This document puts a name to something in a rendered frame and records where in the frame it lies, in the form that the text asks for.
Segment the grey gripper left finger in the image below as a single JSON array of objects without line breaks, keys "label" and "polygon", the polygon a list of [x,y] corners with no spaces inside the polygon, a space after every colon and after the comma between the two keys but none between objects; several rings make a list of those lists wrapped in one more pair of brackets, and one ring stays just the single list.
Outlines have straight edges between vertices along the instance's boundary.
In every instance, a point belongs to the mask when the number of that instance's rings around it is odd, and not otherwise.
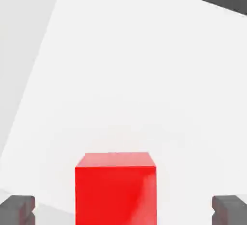
[{"label": "grey gripper left finger", "polygon": [[0,204],[0,225],[35,225],[34,196],[11,195]]}]

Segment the small red cube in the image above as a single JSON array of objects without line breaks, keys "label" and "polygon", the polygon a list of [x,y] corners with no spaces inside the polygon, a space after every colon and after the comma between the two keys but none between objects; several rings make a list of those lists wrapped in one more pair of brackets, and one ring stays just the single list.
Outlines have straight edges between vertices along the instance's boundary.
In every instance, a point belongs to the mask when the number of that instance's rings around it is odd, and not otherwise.
[{"label": "small red cube", "polygon": [[150,154],[85,153],[75,167],[75,225],[157,225]]}]

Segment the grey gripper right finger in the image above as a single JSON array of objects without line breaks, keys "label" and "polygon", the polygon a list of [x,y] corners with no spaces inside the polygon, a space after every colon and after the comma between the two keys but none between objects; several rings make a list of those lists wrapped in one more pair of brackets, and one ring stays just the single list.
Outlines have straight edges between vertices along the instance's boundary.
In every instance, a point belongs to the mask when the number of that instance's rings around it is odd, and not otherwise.
[{"label": "grey gripper right finger", "polygon": [[247,204],[236,195],[213,196],[212,225],[247,225]]}]

